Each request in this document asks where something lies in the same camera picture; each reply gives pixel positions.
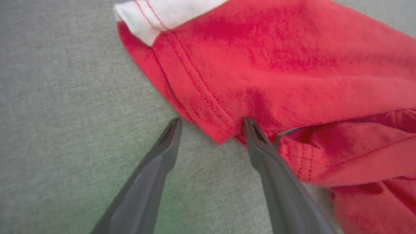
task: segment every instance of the clothing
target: clothing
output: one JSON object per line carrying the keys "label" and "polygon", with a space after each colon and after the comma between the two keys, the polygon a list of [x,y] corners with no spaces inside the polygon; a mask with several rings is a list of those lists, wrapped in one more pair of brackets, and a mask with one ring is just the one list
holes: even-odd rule
{"label": "clothing", "polygon": [[185,119],[219,144],[301,127],[279,152],[345,233],[416,233],[416,39],[329,0],[163,2],[116,5],[118,30]]}

